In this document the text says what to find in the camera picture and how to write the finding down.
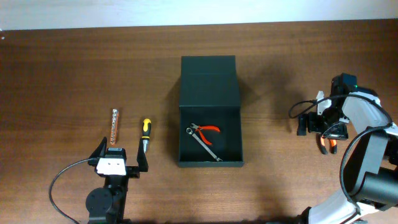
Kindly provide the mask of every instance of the pliers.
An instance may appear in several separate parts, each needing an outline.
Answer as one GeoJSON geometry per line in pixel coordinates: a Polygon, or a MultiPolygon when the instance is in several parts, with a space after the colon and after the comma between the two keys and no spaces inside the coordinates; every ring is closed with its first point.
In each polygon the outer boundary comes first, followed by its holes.
{"type": "MultiPolygon", "coordinates": [[[[320,143],[320,149],[322,154],[326,155],[328,154],[328,151],[326,150],[325,146],[325,138],[322,137],[321,134],[318,135],[319,138],[319,143],[320,143]]],[[[337,142],[334,139],[329,139],[330,141],[330,147],[331,147],[331,153],[336,154],[337,153],[337,142]]]]}
{"type": "Polygon", "coordinates": [[[193,128],[195,131],[198,131],[201,139],[203,140],[203,142],[206,143],[209,146],[211,146],[213,144],[211,142],[207,141],[205,136],[202,134],[201,130],[213,130],[213,131],[216,131],[216,132],[220,133],[220,129],[217,128],[216,126],[212,126],[212,125],[199,126],[199,125],[195,125],[194,123],[191,123],[191,128],[193,128]]]}

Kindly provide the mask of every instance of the box lid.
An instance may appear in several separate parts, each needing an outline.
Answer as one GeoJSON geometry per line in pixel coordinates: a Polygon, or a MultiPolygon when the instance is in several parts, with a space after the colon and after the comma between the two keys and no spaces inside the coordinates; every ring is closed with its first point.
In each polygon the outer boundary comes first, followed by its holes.
{"type": "Polygon", "coordinates": [[[235,56],[182,57],[180,107],[240,105],[235,56]]]}

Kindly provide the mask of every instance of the yellow and black screwdriver handle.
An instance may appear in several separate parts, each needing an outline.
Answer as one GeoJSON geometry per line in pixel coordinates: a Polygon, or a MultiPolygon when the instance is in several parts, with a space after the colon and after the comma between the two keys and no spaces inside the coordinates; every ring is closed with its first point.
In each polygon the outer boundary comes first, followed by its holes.
{"type": "Polygon", "coordinates": [[[150,119],[145,119],[144,124],[142,124],[142,139],[149,140],[151,126],[152,123],[150,122],[150,119]]]}

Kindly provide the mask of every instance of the black wire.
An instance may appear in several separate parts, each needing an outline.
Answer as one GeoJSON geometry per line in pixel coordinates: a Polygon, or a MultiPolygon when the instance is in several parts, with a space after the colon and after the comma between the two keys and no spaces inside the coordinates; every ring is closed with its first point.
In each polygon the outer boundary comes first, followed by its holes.
{"type": "Polygon", "coordinates": [[[70,221],[72,221],[72,222],[75,223],[75,224],[79,224],[79,223],[78,223],[76,220],[74,220],[72,217],[70,217],[69,215],[65,214],[65,212],[63,212],[62,210],[60,210],[60,209],[56,206],[54,200],[52,199],[52,195],[51,195],[52,187],[54,186],[54,183],[55,183],[55,181],[58,179],[58,177],[60,177],[61,174],[63,174],[63,173],[64,173],[65,171],[67,171],[69,168],[71,168],[71,167],[73,167],[73,166],[75,166],[75,165],[77,165],[77,164],[81,164],[81,163],[83,163],[83,162],[92,161],[92,160],[95,160],[95,159],[96,159],[96,158],[83,159],[83,160],[80,160],[80,161],[75,162],[75,163],[73,163],[73,164],[70,164],[69,166],[67,166],[66,168],[64,168],[63,170],[61,170],[61,172],[59,172],[59,173],[55,176],[55,178],[52,180],[52,182],[51,182],[51,184],[50,184],[50,188],[49,188],[49,198],[50,198],[50,202],[51,202],[52,206],[54,206],[54,208],[56,209],[57,212],[61,213],[61,215],[63,215],[65,218],[69,219],[70,221]]]}
{"type": "Polygon", "coordinates": [[[362,99],[362,100],[368,101],[371,105],[375,106],[382,114],[384,114],[384,115],[387,117],[387,119],[388,119],[388,124],[385,125],[385,126],[378,126],[378,127],[374,127],[374,128],[369,128],[369,129],[367,129],[367,130],[365,130],[365,131],[359,133],[359,134],[350,142],[350,144],[348,145],[348,147],[347,147],[347,149],[346,149],[346,151],[345,151],[345,153],[344,153],[343,159],[341,160],[341,165],[340,165],[340,186],[341,186],[341,189],[342,189],[344,195],[346,196],[347,201],[348,201],[349,203],[352,203],[352,204],[355,206],[356,214],[359,214],[359,215],[360,215],[360,214],[361,214],[361,208],[359,207],[359,205],[358,205],[356,202],[354,202],[354,200],[351,198],[351,196],[349,196],[349,194],[348,194],[348,192],[347,192],[347,190],[346,190],[346,187],[344,186],[344,177],[343,177],[344,175],[343,175],[343,171],[344,171],[344,167],[345,167],[345,164],[346,164],[346,160],[347,160],[348,154],[349,154],[349,152],[352,150],[354,144],[355,144],[362,136],[364,136],[365,134],[369,134],[369,133],[371,133],[371,132],[373,132],[373,131],[381,131],[381,130],[385,130],[385,129],[387,129],[387,128],[390,128],[390,127],[392,126],[392,118],[391,118],[391,116],[387,113],[387,111],[386,111],[385,109],[383,109],[381,106],[379,106],[374,100],[370,100],[369,98],[366,98],[365,96],[361,96],[361,95],[344,94],[344,95],[329,96],[329,97],[323,98],[323,99],[318,100],[318,101],[317,101],[317,100],[305,100],[305,101],[298,102],[298,103],[294,104],[294,105],[289,109],[289,118],[296,118],[296,117],[298,117],[298,116],[301,116],[301,115],[303,115],[305,112],[307,112],[308,110],[310,110],[310,109],[313,108],[314,106],[316,106],[316,105],[322,103],[322,102],[325,101],[325,100],[334,100],[334,99],[338,99],[338,98],[347,98],[347,97],[355,97],[355,98],[360,98],[360,99],[362,99]],[[295,115],[295,116],[292,116],[292,110],[293,110],[297,105],[300,105],[300,104],[302,104],[302,103],[313,103],[313,105],[309,106],[307,109],[303,110],[303,111],[300,112],[299,114],[297,114],[297,115],[295,115]]]}

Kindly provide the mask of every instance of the toolbox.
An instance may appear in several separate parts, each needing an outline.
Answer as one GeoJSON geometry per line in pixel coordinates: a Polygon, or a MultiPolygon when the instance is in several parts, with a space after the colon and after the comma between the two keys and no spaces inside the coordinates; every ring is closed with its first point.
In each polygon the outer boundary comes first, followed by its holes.
{"type": "MultiPolygon", "coordinates": [[[[180,87],[180,167],[241,167],[243,147],[241,100],[235,56],[182,57],[180,87]],[[208,146],[222,161],[187,133],[191,124],[216,126],[202,130],[208,146]]],[[[193,132],[201,138],[198,131],[193,132]]]]}

